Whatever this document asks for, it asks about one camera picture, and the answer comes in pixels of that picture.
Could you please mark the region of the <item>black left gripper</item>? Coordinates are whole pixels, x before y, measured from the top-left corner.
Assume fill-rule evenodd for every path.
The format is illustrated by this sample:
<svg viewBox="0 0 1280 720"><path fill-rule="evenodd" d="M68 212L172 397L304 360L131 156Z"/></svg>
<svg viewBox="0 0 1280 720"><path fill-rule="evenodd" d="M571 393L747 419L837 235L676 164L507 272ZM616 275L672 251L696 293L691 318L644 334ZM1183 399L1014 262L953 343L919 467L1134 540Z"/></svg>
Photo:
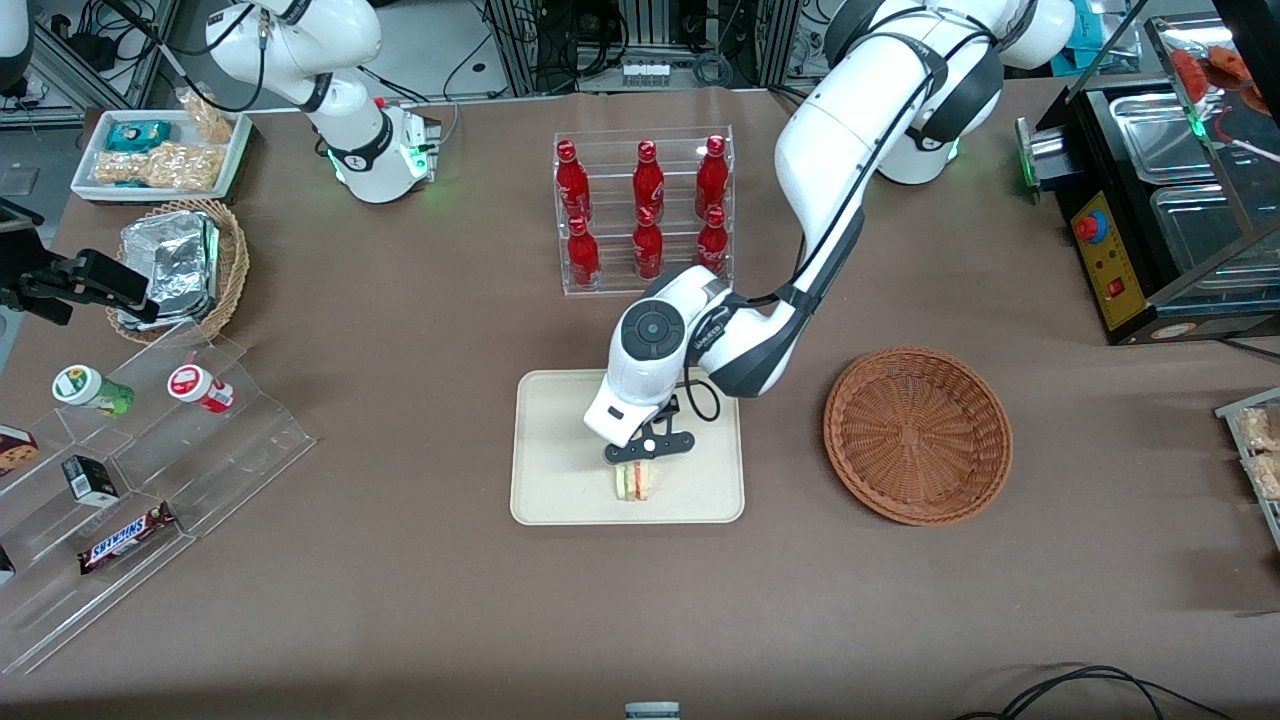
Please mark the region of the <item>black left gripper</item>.
<svg viewBox="0 0 1280 720"><path fill-rule="evenodd" d="M669 398L626 445L607 445L604 461L613 466L616 474L634 474L634 462L645 461L645 471L653 471L663 457L690 452L696 438L691 432L675 429L673 419L680 410L678 400Z"/></svg>

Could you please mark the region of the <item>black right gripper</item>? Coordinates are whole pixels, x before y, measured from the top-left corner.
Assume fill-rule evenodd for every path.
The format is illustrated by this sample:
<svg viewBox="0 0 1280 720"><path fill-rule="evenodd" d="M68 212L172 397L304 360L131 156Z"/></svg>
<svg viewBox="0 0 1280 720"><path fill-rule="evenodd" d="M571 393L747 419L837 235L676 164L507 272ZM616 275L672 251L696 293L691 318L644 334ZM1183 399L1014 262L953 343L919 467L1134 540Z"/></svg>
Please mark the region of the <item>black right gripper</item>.
<svg viewBox="0 0 1280 720"><path fill-rule="evenodd" d="M68 325L78 304L124 310L140 322L155 322L157 304L150 299L146 275L96 250L82 250L72 260L47 250L35 228L1 232L3 305L54 325Z"/></svg>

